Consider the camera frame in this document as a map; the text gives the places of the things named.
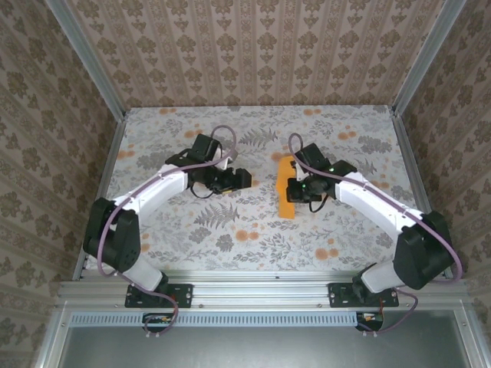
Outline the black connector box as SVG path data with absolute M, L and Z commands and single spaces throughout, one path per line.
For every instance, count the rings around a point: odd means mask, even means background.
M 356 321 L 358 331 L 378 332 L 383 326 L 384 316 L 381 312 L 357 312 Z
M 161 335 L 173 324 L 173 313 L 147 313 L 142 316 L 142 328 L 147 335 Z

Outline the grey metal panel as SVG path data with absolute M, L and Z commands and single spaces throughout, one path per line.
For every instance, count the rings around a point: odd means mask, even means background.
M 35 368 L 491 368 L 491 351 L 463 308 L 423 310 L 394 330 L 354 327 L 175 327 L 161 337 L 97 322 L 54 319 Z

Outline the aluminium cross rail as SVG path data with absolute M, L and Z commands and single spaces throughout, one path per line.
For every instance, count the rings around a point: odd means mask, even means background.
M 192 311 L 325 311 L 328 285 L 352 271 L 168 271 L 170 282 L 193 285 Z M 83 271 L 61 283 L 55 309 L 125 311 L 127 282 Z

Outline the aluminium side rail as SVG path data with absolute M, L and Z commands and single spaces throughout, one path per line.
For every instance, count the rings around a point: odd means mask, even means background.
M 461 278 L 462 265 L 453 249 L 448 224 L 431 208 L 402 118 L 393 113 L 392 120 L 416 206 L 423 213 L 419 222 L 403 227 L 394 265 L 402 272 L 404 284 L 414 290 L 429 283 L 452 284 Z
M 124 137 L 124 131 L 126 129 L 127 121 L 123 118 L 117 125 L 114 131 L 114 137 L 111 141 L 110 150 L 107 155 L 107 160 L 104 166 L 104 170 L 102 172 L 101 181 L 97 190 L 96 198 L 105 197 L 107 194 L 108 187 L 110 185 L 110 178 L 112 176 L 112 172 L 114 170 L 114 165 L 117 160 L 117 154 L 120 149 L 121 141 Z M 81 248 L 78 258 L 77 264 L 75 265 L 74 273 L 72 276 L 73 281 L 79 281 L 81 278 L 82 271 L 84 269 L 84 264 L 87 259 L 87 253 Z

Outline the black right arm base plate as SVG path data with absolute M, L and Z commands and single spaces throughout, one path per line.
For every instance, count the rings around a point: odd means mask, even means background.
M 372 293 L 364 285 L 353 283 L 331 283 L 328 285 L 330 306 L 341 307 L 398 307 L 396 291 L 386 289 Z

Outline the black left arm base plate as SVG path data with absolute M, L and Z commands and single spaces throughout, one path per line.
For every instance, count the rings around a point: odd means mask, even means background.
M 155 293 L 165 294 L 172 298 L 181 308 L 190 308 L 193 300 L 192 284 L 167 284 L 159 287 Z M 149 295 L 134 286 L 127 288 L 124 306 L 126 308 L 172 308 L 170 301 Z

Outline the aluminium corner post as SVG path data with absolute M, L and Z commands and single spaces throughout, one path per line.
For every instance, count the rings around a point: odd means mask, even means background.
M 80 22 L 76 19 L 65 0 L 46 0 L 48 7 L 66 34 L 72 48 L 86 68 L 91 80 L 99 90 L 108 109 L 117 123 L 124 121 L 126 109 L 117 96 L 109 74 L 104 70 L 97 53 L 91 46 Z
M 463 10 L 466 0 L 445 0 L 433 27 L 404 80 L 393 104 L 394 116 L 401 117 L 417 88 L 421 85 L 430 65 L 436 59 L 443 42 Z

